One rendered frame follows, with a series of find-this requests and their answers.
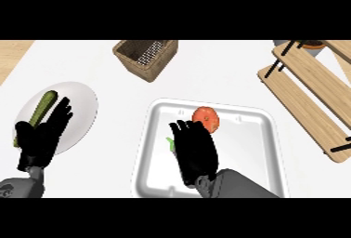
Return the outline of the brown wicker basket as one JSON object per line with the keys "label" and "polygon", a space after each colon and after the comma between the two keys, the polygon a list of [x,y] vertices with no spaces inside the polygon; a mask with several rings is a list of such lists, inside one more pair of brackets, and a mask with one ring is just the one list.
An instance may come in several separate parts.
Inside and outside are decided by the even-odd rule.
{"label": "brown wicker basket", "polygon": [[152,83],[179,51],[177,40],[121,40],[112,53],[127,70]]}

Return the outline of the wooden tiered shelf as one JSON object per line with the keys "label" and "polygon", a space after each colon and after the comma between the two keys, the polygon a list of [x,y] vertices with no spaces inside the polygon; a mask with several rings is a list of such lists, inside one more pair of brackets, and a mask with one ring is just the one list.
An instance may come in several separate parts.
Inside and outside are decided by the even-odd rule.
{"label": "wooden tiered shelf", "polygon": [[285,110],[279,125],[297,146],[315,145],[341,164],[351,160],[351,87],[295,41],[263,42],[272,61],[257,75]]}

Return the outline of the white round plate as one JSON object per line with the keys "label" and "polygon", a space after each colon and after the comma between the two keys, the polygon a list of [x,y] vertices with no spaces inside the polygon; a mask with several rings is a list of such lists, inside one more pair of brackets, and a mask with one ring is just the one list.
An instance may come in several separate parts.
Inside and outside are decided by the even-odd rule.
{"label": "white round plate", "polygon": [[42,89],[33,95],[20,110],[14,123],[18,123],[20,121],[28,121],[31,119],[40,100],[49,91],[56,92],[56,101],[42,122],[49,120],[52,112],[62,101],[62,98],[68,98],[68,122],[59,137],[59,143],[55,151],[55,154],[61,154],[80,142],[80,140],[87,135],[98,117],[99,102],[96,93],[86,84],[79,82],[58,83]]}

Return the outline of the metal grater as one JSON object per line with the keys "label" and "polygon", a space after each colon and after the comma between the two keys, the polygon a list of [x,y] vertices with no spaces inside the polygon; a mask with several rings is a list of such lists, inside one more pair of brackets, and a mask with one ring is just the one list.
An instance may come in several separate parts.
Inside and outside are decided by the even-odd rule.
{"label": "metal grater", "polygon": [[148,65],[157,57],[160,51],[164,48],[163,41],[139,41],[138,45],[138,60],[136,62],[142,65]]}

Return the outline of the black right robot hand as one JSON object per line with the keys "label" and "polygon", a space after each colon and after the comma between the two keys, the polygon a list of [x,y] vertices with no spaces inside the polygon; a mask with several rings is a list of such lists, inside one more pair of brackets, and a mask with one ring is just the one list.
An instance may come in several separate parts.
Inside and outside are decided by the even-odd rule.
{"label": "black right robot hand", "polygon": [[219,154],[208,130],[201,121],[170,123],[174,135],[176,158],[188,187],[201,176],[214,179],[219,170]]}

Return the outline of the white rectangular tray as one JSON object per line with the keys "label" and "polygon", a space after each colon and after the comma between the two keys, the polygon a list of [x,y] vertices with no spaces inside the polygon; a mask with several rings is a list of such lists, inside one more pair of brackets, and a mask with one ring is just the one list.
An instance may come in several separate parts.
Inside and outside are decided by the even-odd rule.
{"label": "white rectangular tray", "polygon": [[[148,109],[146,125],[132,177],[132,194],[139,198],[198,198],[182,180],[177,159],[166,138],[169,124],[192,119],[200,101],[157,99]],[[257,108],[210,103],[220,117],[211,134],[220,168],[241,172],[281,197],[289,196],[278,131],[270,114]]]}

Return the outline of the orange tomato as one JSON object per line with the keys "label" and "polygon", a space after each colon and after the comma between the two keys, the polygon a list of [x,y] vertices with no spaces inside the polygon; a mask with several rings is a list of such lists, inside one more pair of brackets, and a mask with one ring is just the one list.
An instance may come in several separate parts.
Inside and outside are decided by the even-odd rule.
{"label": "orange tomato", "polygon": [[214,133],[220,127],[220,117],[211,107],[200,107],[192,114],[192,121],[201,121],[210,133]]}

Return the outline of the grey pot with orange rim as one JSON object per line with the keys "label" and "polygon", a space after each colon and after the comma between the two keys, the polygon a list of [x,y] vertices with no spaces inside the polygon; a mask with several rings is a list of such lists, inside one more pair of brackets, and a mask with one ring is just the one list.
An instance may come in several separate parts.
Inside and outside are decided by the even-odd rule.
{"label": "grey pot with orange rim", "polygon": [[[288,40],[273,40],[275,46],[279,46],[285,42],[288,42]],[[307,40],[304,42],[303,48],[312,54],[312,56],[316,57],[325,48],[325,44],[320,40]]]}

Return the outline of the green cucumber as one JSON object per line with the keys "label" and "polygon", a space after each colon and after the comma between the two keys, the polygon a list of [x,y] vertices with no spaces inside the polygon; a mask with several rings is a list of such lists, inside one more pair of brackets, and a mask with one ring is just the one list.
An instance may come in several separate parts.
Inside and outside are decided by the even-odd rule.
{"label": "green cucumber", "polygon": [[37,103],[34,112],[31,114],[30,125],[33,128],[37,128],[37,126],[43,123],[45,116],[48,115],[49,109],[52,108],[56,100],[58,92],[55,90],[48,91]]}

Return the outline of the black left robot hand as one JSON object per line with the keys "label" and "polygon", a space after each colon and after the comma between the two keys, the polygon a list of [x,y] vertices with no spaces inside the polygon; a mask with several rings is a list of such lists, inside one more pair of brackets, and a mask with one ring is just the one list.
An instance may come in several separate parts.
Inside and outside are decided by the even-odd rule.
{"label": "black left robot hand", "polygon": [[73,117],[68,97],[64,97],[51,114],[49,120],[33,128],[21,121],[15,124],[17,140],[21,151],[18,170],[28,167],[46,168],[56,152],[59,139]]}

